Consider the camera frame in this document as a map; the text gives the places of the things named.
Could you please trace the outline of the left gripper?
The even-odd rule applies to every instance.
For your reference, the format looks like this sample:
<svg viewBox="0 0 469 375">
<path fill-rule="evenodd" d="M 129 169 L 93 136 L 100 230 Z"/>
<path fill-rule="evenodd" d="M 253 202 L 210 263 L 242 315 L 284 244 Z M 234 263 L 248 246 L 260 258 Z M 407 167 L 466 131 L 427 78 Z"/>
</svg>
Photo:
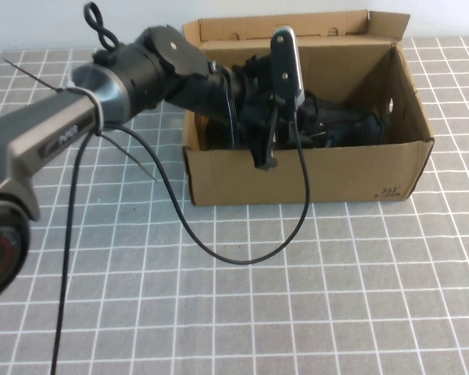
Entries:
<svg viewBox="0 0 469 375">
<path fill-rule="evenodd" d="M 274 86 L 270 56 L 254 55 L 233 72 L 240 93 L 235 95 L 239 130 L 251 130 L 254 166 L 270 170 L 277 165 L 273 156 L 278 109 L 274 105 Z"/>
</svg>

